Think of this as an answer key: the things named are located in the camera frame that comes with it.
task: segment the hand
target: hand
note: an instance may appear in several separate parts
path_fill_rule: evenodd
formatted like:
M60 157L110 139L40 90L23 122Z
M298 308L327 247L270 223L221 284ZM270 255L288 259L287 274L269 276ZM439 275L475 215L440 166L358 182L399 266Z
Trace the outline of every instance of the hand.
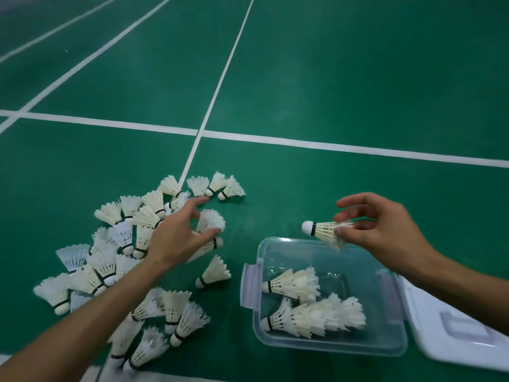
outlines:
M401 204L374 193L360 193L340 199L336 206L347 208L334 216L337 223L363 216L374 219L357 221L353 228L336 228L334 233L365 248L394 272L412 277L441 256Z
M188 199L178 212L166 216L152 234L147 258L163 264L167 269L183 263L194 252L212 241L221 231L220 228L208 229L200 235L191 231L191 218L199 218L200 212L196 205L206 203L208 197L194 197Z

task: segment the forearm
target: forearm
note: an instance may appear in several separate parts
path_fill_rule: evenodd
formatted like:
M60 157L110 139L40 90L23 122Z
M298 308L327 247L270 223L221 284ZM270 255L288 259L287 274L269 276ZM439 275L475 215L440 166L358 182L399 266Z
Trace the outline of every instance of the forearm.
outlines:
M0 380L80 380L110 335L171 267L146 258L0 367Z
M483 324L509 335L509 281L483 275L441 254L409 280Z

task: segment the person's right arm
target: person's right arm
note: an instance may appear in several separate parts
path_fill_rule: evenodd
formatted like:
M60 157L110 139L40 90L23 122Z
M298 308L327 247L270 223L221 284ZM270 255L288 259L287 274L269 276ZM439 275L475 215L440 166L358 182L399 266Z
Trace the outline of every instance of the person's right arm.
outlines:
M403 205L374 193L354 194L336 205L340 223L367 217L336 235L359 245L390 270L483 324L509 335L509 281L480 274L437 252Z

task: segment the plastic container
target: plastic container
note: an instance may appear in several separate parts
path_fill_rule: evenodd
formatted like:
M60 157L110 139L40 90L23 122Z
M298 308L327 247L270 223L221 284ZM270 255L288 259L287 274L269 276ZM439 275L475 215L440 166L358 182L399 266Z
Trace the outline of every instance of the plastic container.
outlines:
M366 314L365 329L327 332L325 337L313 336L311 339L262 330L260 319L274 313L282 300L281 295L262 293L262 282L290 268L302 270L309 265L315 268L320 278L323 297L335 292L341 299L349 296L359 299ZM336 251L318 240L269 237L258 247L257 263L244 266L240 301L243 307L253 310L253 329L264 344L396 357L407 349L407 334L395 283L395 276L360 247L349 245ZM396 290L396 295L387 294L390 290Z

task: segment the white court line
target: white court line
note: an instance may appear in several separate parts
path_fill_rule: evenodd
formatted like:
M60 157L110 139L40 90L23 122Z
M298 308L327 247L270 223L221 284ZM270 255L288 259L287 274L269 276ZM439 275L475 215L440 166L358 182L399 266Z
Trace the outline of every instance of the white court line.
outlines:
M75 22L85 18L86 16L89 16L92 13L97 12L99 9L105 7L108 4L111 4L113 1L115 1L115 0L105 1L101 5L97 5L95 8L90 9L89 11L83 13L82 15L77 16L77 17L73 18L72 20L69 20L68 22L66 22L66 23L64 23L64 24L62 24L62 25L52 29L51 31L46 32L42 36L39 36L38 38L35 38L32 41L29 41L28 43L23 44L21 47L13 49L12 51L10 51L10 52L6 53L5 55L3 55L2 57L0 57L0 63L6 61L9 57L14 56L17 53L20 53L20 52L26 50L27 48L31 47L32 45L41 42L45 38L49 38L51 35L57 33L58 31L61 31L64 28L67 28L69 25L74 24Z
M180 176L179 185L182 187L184 184L184 180L186 179L187 173L189 172L189 167L191 166L192 160L194 158L194 154L196 153L196 149L198 148L198 144L200 143L201 136L203 134L203 131L205 130L205 126L207 125L207 122L209 120L210 112L212 111L212 108L214 107L214 103L216 102L217 94L219 94L222 82L225 78L226 71L228 71L228 67L230 66L230 62L232 61L233 53L235 52L235 49L237 48L237 44L239 43L240 36L242 35L242 31L244 30L244 26L246 25L247 16L249 16L249 12L251 10L251 6L253 5L254 0L251 0L251 3L249 4L249 7L247 8L246 16L244 17L244 21L242 22L242 25L240 27L239 34L237 35L237 39L235 40L235 44L233 44L232 52L230 52L230 56L228 57L228 61L226 62L225 69L223 70L223 73L221 74L219 83L217 84L216 91L214 91L214 95L212 96L212 100L210 101L209 108L207 109L207 113L205 114L205 117L203 118L203 122L201 122L200 129L198 130L198 135L196 136L196 139L194 140L194 144L191 149L191 153L189 154L189 157L187 159L186 165L184 166L184 171L182 171L182 175Z
M15 116L17 118L28 118L42 121L60 121L65 123L78 123L82 125L116 127L123 129L155 131L162 133L182 134L191 136L196 136L198 134L198 130L182 127L157 126L148 125L144 123L132 123L127 121L107 121L103 119L79 118L77 116L66 116L66 115L38 114L35 112L0 110L0 116L11 116L11 117ZM501 159L471 158L471 157L460 157L456 155L429 154L414 151L379 149L377 147L351 146L351 145L331 144L325 142L300 141L288 138L276 138L273 136L236 134L230 132L220 132L210 130L204 130L201 133L201 135L204 138L214 138L217 140L254 142L269 145L302 147L304 149L340 151L345 153L371 154L385 157L420 159L424 161L449 162L449 163L461 163L466 165L509 168L509 161Z
M104 51L111 48L114 44L116 44L121 38L123 38L125 35L127 35L130 31L135 29L138 25L143 23L146 19L148 19L151 15L159 11L169 0L162 1L159 5L157 5L155 8L153 8L150 12L148 12L146 15L144 15L139 20L135 21L131 25L129 25L126 29L124 29L120 34L118 34L116 37L114 37L112 40L107 42L105 45L103 45L99 50L91 54L89 57L82 60L80 63L75 65L73 68L71 68L69 71L67 71L64 75L60 76L57 80L55 80L52 84L50 84L48 87L43 89L38 95L35 96L34 99L32 99L30 102L25 104L19 112L29 112L37 103L39 103L41 100L43 100L45 97L47 97L49 94L51 94L55 89L60 87L67 79L69 79L71 76L73 76L76 72L81 70L84 66L86 66L88 63L90 63L92 60L94 60L96 57L98 57L100 54L102 54ZM18 120L18 116L10 116L7 118L1 125L0 125L0 134L2 134L5 130L7 130L9 127L11 127L14 122Z

